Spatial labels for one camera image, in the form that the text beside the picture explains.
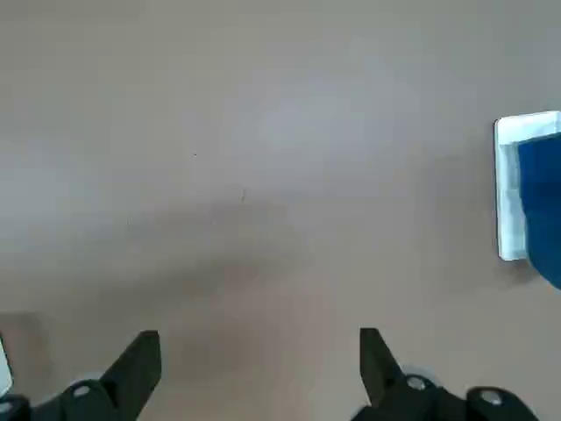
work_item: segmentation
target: screw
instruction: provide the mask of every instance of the screw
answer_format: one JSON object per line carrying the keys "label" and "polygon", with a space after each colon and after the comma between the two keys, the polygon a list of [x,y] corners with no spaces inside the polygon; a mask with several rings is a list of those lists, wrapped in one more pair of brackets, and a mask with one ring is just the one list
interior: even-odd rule
{"label": "screw", "polygon": [[494,390],[483,390],[481,392],[481,399],[494,406],[499,406],[502,404],[501,395],[499,395]]}
{"label": "screw", "polygon": [[76,388],[74,390],[74,397],[80,397],[80,396],[84,396],[87,395],[89,393],[89,387],[88,386],[80,386],[79,388]]}
{"label": "screw", "polygon": [[0,414],[5,414],[6,412],[10,412],[10,410],[11,410],[11,403],[9,402],[0,403]]}
{"label": "screw", "polygon": [[427,387],[427,385],[424,384],[424,380],[421,377],[409,377],[407,379],[407,384],[409,385],[410,388],[417,389],[417,390],[424,390]]}

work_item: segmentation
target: blue cloth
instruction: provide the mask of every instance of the blue cloth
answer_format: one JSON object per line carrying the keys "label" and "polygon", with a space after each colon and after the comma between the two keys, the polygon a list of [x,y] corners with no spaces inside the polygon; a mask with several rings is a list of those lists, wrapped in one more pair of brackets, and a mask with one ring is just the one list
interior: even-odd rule
{"label": "blue cloth", "polygon": [[529,259],[561,288],[561,133],[518,146]]}

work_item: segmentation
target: white object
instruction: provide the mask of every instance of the white object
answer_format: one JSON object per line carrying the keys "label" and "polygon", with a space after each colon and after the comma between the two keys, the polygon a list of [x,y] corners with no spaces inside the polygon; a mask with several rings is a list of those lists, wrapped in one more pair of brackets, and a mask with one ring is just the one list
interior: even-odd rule
{"label": "white object", "polygon": [[518,144],[561,132],[561,112],[500,118],[494,125],[497,238],[503,260],[526,259],[526,218],[520,199]]}
{"label": "white object", "polygon": [[0,397],[4,396],[11,389],[13,380],[11,378],[10,366],[8,358],[0,339]]}

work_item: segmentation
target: blue object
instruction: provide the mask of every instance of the blue object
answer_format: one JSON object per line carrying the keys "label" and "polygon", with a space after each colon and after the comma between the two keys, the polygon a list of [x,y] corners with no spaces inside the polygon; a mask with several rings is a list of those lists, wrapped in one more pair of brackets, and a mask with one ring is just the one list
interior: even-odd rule
{"label": "blue object", "polygon": [[561,133],[518,146],[529,260],[561,289]]}

